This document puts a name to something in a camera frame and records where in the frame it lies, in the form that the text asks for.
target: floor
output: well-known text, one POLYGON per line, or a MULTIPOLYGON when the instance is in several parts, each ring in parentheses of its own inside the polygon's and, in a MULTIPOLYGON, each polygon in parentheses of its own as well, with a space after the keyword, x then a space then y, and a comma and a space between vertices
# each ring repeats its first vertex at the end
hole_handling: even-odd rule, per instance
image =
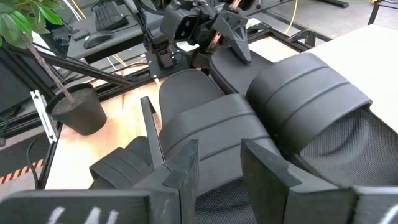
MULTIPOLYGON (((278 0, 271 0, 265 5, 267 7, 278 2, 278 0)), ((348 0, 348 2, 350 3, 350 7, 346 9, 341 9, 336 6, 331 6, 322 2, 318 2, 317 0, 299 0, 295 22, 303 26, 307 26, 331 38, 338 37, 340 35, 348 33, 351 30, 366 26, 373 8, 373 6, 370 4, 370 0, 348 0)), ((292 1, 277 6, 271 11, 290 19, 292 17, 294 6, 295 1, 292 1)), ((283 24, 265 14, 256 14, 253 17, 270 24, 272 27, 281 31, 285 31, 288 26, 287 24, 283 24)), ((382 26, 391 27, 393 29, 398 29, 397 21, 398 10, 380 8, 375 23, 382 26)), ((288 34, 292 35, 297 31, 297 29, 291 28, 288 34)), ((121 52, 119 56, 121 56, 122 58, 129 58, 132 57, 132 54, 139 55, 143 52, 144 48, 142 46, 138 46, 134 47, 133 49, 121 52)), ((105 60, 106 59, 100 62, 96 62, 94 66, 103 67, 105 64, 106 66, 110 66, 109 62, 105 60)), ((14 144, 15 142, 20 141, 20 139, 26 139, 41 131, 42 128, 37 128, 27 134, 24 133, 20 136, 8 139, 8 143, 14 144)), ((0 185, 0 198, 3 198, 4 196, 18 190, 33 189, 33 186, 34 184, 31 173, 24 174, 17 179, 0 185)))

